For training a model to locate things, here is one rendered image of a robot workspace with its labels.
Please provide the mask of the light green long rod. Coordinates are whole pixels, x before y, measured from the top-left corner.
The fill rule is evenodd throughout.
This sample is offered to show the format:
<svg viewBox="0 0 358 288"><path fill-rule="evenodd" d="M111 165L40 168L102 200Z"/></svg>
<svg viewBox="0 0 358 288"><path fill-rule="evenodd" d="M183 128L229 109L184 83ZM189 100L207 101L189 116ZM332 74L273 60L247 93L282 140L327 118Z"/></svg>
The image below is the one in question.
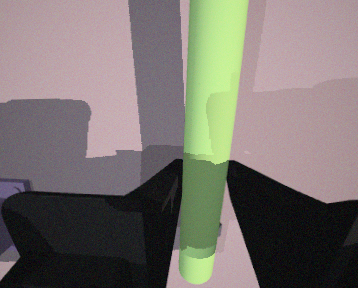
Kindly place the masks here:
<svg viewBox="0 0 358 288"><path fill-rule="evenodd" d="M179 272L213 271L249 0L189 0Z"/></svg>

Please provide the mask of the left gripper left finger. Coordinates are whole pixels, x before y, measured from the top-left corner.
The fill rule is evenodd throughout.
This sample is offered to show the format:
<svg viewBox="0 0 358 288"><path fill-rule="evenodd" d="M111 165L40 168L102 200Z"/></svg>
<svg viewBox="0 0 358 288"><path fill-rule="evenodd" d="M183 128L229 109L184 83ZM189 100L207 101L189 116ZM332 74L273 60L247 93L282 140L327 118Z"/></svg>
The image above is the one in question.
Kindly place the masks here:
<svg viewBox="0 0 358 288"><path fill-rule="evenodd" d="M121 257L133 288L166 288L182 199L183 159L126 195L25 191L4 200L2 218L25 251Z"/></svg>

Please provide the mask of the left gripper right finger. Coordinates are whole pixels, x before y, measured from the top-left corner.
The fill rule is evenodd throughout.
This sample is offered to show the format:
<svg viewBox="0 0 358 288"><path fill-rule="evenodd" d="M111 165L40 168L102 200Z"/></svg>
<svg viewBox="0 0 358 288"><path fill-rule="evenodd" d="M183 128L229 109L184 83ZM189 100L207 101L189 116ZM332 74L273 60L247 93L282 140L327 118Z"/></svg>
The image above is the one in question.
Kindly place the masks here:
<svg viewBox="0 0 358 288"><path fill-rule="evenodd" d="M335 288L358 247L358 200L324 203L235 160L226 181L260 288Z"/></svg>

